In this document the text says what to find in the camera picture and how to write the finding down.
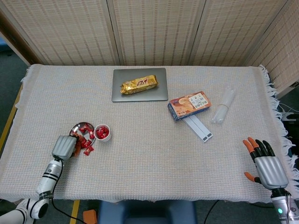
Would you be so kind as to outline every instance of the metal bowl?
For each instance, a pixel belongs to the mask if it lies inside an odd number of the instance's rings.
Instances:
[[[94,139],[90,139],[89,138],[89,133],[82,133],[79,128],[82,128],[85,124],[87,124],[91,129],[94,130],[94,127],[92,124],[88,123],[88,122],[80,122],[78,124],[76,124],[74,127],[71,128],[69,135],[72,136],[73,132],[76,132],[77,134],[82,135],[86,140],[90,140],[92,141],[91,145],[94,143],[94,141],[96,140],[96,138]]]

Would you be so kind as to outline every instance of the silver laptop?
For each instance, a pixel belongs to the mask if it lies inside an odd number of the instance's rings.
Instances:
[[[121,94],[121,84],[136,78],[142,78],[149,75],[155,75],[159,85],[156,88],[142,92],[125,95]],[[130,102],[130,101],[158,101],[168,100],[166,69],[119,69],[113,71],[112,101]]]

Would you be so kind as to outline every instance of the yellow tape line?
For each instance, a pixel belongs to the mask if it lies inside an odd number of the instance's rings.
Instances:
[[[71,211],[71,216],[77,218],[79,205],[80,205],[80,200],[75,200],[73,204],[73,210]],[[71,218],[70,224],[76,224],[76,219]]]
[[[15,107],[15,105],[19,102],[20,94],[21,94],[22,89],[23,89],[23,84],[22,84],[21,87],[20,87],[20,90],[19,90],[19,93],[18,93],[18,95],[17,95],[17,98],[16,98],[15,101],[14,101],[13,108],[11,109],[11,112],[10,112],[10,114],[9,114],[9,117],[8,117],[8,119],[7,119],[7,122],[6,122],[6,124],[5,124],[5,127],[4,127],[4,129],[3,129],[3,132],[2,132],[2,135],[1,135],[1,138],[0,138],[0,152],[1,152],[2,147],[3,147],[3,144],[4,144],[4,142],[5,142],[5,138],[6,138],[6,136],[7,136],[8,131],[9,131],[10,125],[11,125],[11,123],[13,122],[14,114],[15,114],[15,112],[16,112],[16,110],[17,110],[17,108]]]

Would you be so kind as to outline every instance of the small white cup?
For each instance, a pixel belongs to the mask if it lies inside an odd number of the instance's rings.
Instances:
[[[109,134],[108,134],[108,135],[106,136],[106,138],[104,138],[104,139],[100,139],[100,138],[98,137],[98,135],[97,135],[97,130],[99,130],[101,127],[106,127],[106,128],[108,128],[108,130],[109,130]],[[111,131],[110,131],[110,128],[109,128],[108,125],[104,125],[104,124],[102,124],[102,125],[98,125],[98,126],[96,126],[95,129],[94,129],[94,131],[93,131],[93,134],[94,134],[94,136],[96,137],[97,140],[100,140],[100,141],[102,141],[102,142],[107,142],[107,141],[109,141],[109,140],[111,139]]]

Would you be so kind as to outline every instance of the table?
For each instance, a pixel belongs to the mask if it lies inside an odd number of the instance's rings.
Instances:
[[[243,174],[257,174],[242,144],[248,136],[271,143],[292,179],[284,156],[290,143],[281,137],[283,126],[273,113],[277,102],[262,68],[165,66],[169,99],[204,91],[212,102],[197,115],[214,135],[206,143],[183,121],[173,120],[168,101],[113,103],[113,70],[125,68],[149,67],[29,68],[0,160],[0,198],[37,199],[35,189],[58,136],[81,121],[108,124],[112,138],[95,142],[90,156],[81,153],[65,162],[57,199],[269,202],[271,193]],[[212,124],[228,84],[237,89],[236,97],[223,124]],[[288,190],[297,198],[293,183]]]

